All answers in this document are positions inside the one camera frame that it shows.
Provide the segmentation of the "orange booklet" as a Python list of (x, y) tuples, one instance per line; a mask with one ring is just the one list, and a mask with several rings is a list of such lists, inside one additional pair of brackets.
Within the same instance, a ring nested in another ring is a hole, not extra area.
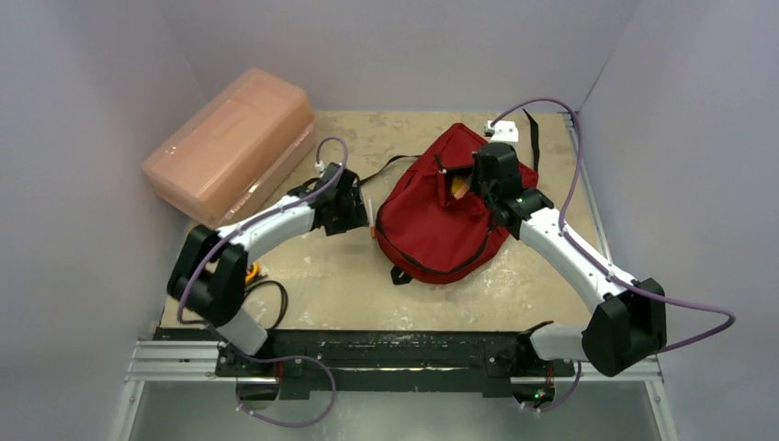
[(456, 200), (464, 198), (471, 187), (472, 175), (455, 175), (452, 178), (450, 193)]

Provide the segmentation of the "red backpack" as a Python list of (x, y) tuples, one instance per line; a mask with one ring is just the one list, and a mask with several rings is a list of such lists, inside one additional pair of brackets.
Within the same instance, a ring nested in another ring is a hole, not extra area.
[(510, 233), (491, 220), (483, 200), (450, 193), (455, 175), (469, 175), (472, 154), (486, 140), (462, 123), (444, 131), (404, 172), (376, 216), (377, 241), (390, 260), (391, 281), (449, 284), (489, 262)]

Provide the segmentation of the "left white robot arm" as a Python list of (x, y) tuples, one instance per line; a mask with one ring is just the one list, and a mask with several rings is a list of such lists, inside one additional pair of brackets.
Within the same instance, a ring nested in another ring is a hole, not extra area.
[(337, 164), (290, 190), (276, 205), (251, 218), (211, 229), (199, 224), (187, 234), (167, 283), (168, 295), (197, 314), (239, 349), (238, 363), (261, 376), (274, 363), (264, 345), (268, 331), (244, 308), (245, 272), (280, 244), (322, 228), (326, 235), (368, 225), (358, 175)]

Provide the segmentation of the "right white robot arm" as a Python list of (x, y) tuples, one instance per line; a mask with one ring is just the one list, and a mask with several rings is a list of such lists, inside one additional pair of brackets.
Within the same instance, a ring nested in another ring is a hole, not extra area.
[(664, 291), (610, 263), (566, 225), (552, 201), (525, 187), (514, 147), (491, 142), (473, 154), (471, 190), (491, 220), (542, 256), (573, 287), (591, 314), (584, 325), (542, 324), (523, 332), (519, 368), (536, 374), (551, 360), (590, 363), (614, 377), (667, 343)]

